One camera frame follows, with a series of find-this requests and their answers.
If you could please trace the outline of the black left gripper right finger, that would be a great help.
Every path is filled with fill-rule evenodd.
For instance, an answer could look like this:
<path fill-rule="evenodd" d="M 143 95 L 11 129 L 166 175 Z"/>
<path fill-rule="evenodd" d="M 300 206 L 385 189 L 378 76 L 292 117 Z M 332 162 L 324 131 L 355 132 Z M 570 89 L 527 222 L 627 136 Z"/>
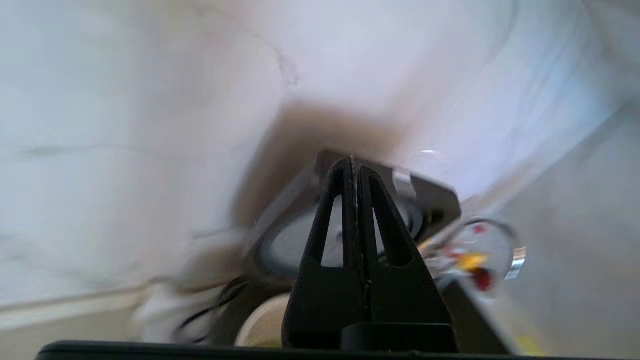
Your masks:
<path fill-rule="evenodd" d="M 357 349 L 458 353 L 453 320 L 379 174 L 358 171 L 365 319 Z"/>

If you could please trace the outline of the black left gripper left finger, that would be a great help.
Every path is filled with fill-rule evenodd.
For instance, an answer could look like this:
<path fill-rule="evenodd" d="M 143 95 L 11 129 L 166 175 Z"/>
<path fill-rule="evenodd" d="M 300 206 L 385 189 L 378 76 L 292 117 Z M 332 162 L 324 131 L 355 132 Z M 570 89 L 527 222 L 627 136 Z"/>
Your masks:
<path fill-rule="evenodd" d="M 371 225 L 362 217 L 358 175 L 346 157 L 329 170 L 282 323 L 290 349 L 339 350 L 345 328 L 368 317 L 366 253 Z M 342 266 L 323 265 L 334 201 L 341 198 Z"/>

